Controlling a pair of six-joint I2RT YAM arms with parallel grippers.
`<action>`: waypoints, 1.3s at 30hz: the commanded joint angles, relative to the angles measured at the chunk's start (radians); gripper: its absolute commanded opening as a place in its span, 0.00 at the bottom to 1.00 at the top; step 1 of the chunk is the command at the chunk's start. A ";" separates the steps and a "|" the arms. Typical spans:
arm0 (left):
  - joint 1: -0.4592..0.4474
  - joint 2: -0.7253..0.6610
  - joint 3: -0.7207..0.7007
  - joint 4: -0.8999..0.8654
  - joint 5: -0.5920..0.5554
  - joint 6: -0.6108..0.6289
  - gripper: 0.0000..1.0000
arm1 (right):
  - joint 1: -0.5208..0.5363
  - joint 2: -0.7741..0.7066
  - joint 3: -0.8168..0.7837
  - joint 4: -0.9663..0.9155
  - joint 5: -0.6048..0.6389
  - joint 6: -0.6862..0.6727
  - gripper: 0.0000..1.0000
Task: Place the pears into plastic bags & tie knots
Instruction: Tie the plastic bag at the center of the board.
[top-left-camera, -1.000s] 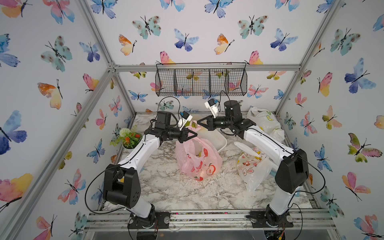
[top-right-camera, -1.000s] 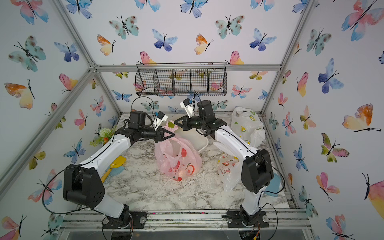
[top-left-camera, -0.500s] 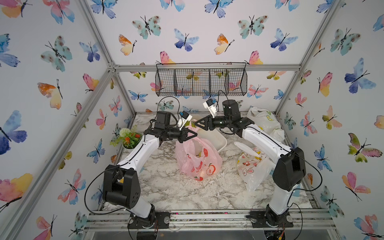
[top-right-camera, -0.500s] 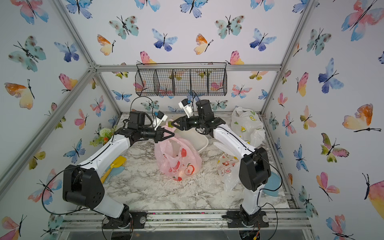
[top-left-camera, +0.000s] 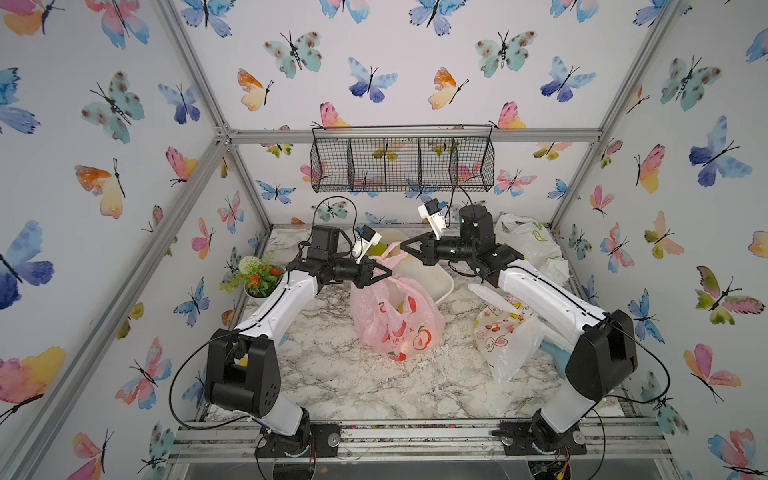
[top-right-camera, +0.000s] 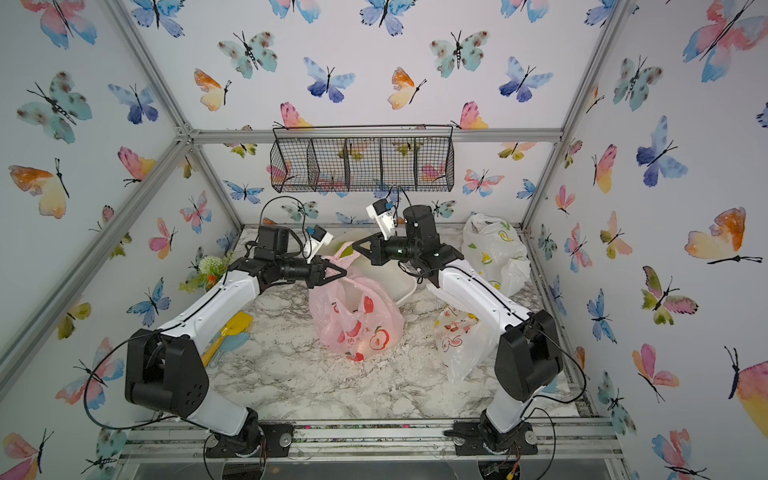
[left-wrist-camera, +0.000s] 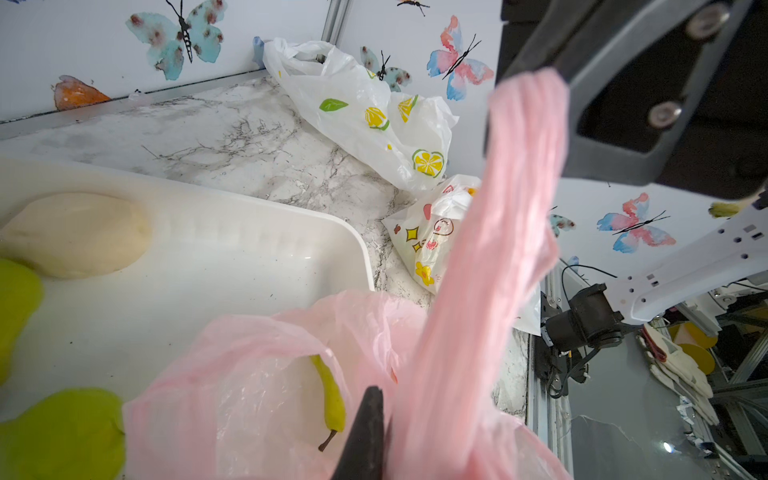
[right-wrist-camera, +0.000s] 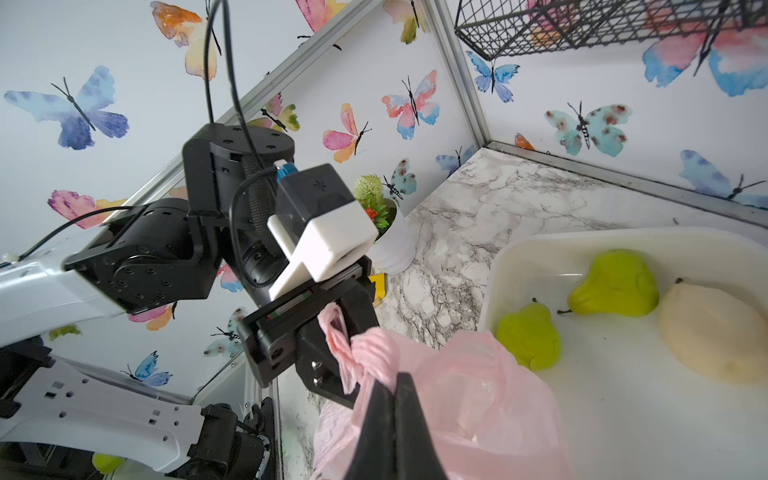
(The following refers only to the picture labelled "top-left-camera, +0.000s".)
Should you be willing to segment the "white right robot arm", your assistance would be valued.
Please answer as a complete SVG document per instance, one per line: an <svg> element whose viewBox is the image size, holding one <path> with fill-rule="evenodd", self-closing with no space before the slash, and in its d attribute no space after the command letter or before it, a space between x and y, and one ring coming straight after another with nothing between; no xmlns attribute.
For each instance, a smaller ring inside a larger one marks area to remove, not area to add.
<svg viewBox="0 0 768 480"><path fill-rule="evenodd" d="M621 310L605 311L540 273L513 247L497 242L492 216L480 205L460 209L459 233L447 236L446 220L437 201L418 208L430 232L401 243L402 251L432 266L463 261L478 282L475 294L507 310L513 295L534 315L517 327L512 338L521 347L522 362L550 341L569 352L565 380L556 394L531 419L530 434L537 449L555 451L571 440L585 415L637 369L632 320Z"/></svg>

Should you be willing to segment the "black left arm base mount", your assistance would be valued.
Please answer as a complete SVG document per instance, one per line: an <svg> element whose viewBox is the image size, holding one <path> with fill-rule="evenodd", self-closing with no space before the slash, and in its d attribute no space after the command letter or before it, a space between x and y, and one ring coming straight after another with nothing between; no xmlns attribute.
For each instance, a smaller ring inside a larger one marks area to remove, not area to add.
<svg viewBox="0 0 768 480"><path fill-rule="evenodd" d="M261 438L255 449L256 458L334 458L341 443L341 426L337 423L318 423L301 408L301 421L292 436L261 429Z"/></svg>

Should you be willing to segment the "clear white plastic bag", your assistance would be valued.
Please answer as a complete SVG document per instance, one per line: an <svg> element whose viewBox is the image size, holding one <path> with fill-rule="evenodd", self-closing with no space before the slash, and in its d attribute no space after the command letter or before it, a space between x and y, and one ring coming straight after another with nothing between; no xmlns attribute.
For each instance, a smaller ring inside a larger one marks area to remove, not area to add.
<svg viewBox="0 0 768 480"><path fill-rule="evenodd" d="M479 283L470 283L468 289L485 304L476 317L474 338L496 382L511 382L523 365L542 351L543 341L571 356L573 347L566 339L516 297L502 296Z"/></svg>

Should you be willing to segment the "pink plastic bag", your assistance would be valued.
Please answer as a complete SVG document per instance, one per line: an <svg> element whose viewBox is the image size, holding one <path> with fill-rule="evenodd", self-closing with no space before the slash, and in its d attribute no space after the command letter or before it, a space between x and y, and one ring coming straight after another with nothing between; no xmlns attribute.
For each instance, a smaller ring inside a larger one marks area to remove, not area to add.
<svg viewBox="0 0 768 480"><path fill-rule="evenodd" d="M373 260L392 270L408 253L391 243ZM446 319L417 281L396 276L372 286L351 288L349 305L360 343L394 361L405 361L440 343Z"/></svg>

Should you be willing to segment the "lemon print plastic bag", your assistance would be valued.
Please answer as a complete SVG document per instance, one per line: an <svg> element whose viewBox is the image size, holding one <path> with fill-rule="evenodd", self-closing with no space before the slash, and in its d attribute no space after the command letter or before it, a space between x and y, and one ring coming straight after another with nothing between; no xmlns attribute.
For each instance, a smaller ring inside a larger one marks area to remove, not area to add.
<svg viewBox="0 0 768 480"><path fill-rule="evenodd" d="M569 263L544 224L530 217L504 213L494 228L496 239L521 253L553 283L563 286L570 277Z"/></svg>

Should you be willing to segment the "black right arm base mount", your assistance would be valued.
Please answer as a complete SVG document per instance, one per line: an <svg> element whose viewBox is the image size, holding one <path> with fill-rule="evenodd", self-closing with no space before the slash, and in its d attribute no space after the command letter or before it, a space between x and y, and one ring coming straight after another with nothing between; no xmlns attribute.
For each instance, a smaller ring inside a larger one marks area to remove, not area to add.
<svg viewBox="0 0 768 480"><path fill-rule="evenodd" d="M490 434L502 443L506 456L587 453L586 440L578 424L558 433L539 412L529 420L502 421Z"/></svg>

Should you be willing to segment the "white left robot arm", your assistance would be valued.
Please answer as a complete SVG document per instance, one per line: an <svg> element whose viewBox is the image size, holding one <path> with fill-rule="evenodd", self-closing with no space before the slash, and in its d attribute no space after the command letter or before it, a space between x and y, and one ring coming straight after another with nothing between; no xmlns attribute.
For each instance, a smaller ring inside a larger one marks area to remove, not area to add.
<svg viewBox="0 0 768 480"><path fill-rule="evenodd" d="M233 330L217 331L208 344L206 401L256 419L288 456L310 448L311 427L308 411L281 392L278 341L324 286L348 281L362 289L392 276L390 268L366 256L381 235L368 226L358 233L351 250L340 253L339 238L346 233L314 226L267 300Z"/></svg>

